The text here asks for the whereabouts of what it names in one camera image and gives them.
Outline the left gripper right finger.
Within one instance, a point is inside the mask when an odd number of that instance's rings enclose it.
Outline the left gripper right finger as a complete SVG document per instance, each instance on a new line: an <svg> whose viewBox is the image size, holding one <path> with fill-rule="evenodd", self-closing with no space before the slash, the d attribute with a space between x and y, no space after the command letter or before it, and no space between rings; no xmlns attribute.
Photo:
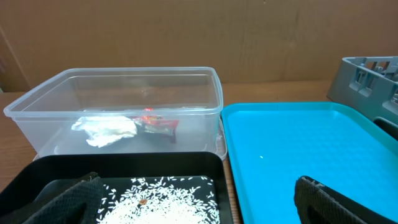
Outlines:
<svg viewBox="0 0 398 224"><path fill-rule="evenodd" d="M294 203L302 224L397 224L305 175L296 180Z"/></svg>

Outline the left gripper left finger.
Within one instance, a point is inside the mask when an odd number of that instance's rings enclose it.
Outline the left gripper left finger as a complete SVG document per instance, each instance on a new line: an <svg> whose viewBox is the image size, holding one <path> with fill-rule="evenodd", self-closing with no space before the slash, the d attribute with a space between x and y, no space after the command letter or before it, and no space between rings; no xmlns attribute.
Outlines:
<svg viewBox="0 0 398 224"><path fill-rule="evenodd" d="M72 179L43 199L1 217L13 224L92 224L103 198L103 183L96 172Z"/></svg>

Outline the white tissue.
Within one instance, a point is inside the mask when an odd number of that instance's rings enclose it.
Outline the white tissue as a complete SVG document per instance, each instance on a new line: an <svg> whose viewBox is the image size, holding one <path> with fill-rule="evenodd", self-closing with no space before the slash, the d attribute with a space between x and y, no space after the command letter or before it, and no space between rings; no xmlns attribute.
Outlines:
<svg viewBox="0 0 398 224"><path fill-rule="evenodd" d="M81 117L71 126L71 130L84 131L88 135L86 142L98 148L137 135L135 122L125 116Z"/></svg>

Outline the red snack wrapper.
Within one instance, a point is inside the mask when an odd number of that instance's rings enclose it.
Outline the red snack wrapper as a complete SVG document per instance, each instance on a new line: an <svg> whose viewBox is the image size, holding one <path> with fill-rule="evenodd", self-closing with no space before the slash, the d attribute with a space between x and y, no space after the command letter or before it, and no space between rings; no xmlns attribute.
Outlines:
<svg viewBox="0 0 398 224"><path fill-rule="evenodd" d="M177 119L165 119L157 115L130 116L137 127L139 134L160 134L168 137L171 143L177 142L176 130L179 124Z"/></svg>

